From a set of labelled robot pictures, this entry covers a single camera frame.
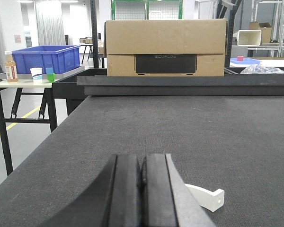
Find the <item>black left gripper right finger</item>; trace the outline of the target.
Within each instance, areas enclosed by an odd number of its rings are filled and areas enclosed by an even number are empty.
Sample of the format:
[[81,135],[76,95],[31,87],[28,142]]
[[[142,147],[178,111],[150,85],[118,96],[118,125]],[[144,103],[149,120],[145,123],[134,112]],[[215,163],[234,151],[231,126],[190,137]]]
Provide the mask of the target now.
[[142,226],[215,226],[185,186],[171,154],[150,154],[143,161]]

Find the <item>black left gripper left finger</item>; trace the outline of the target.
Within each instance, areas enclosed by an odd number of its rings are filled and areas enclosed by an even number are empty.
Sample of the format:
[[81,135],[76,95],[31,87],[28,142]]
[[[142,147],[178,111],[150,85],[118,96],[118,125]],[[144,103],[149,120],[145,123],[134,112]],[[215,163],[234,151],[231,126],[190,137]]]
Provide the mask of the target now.
[[41,227],[139,227],[141,178],[136,155],[112,155],[94,181]]

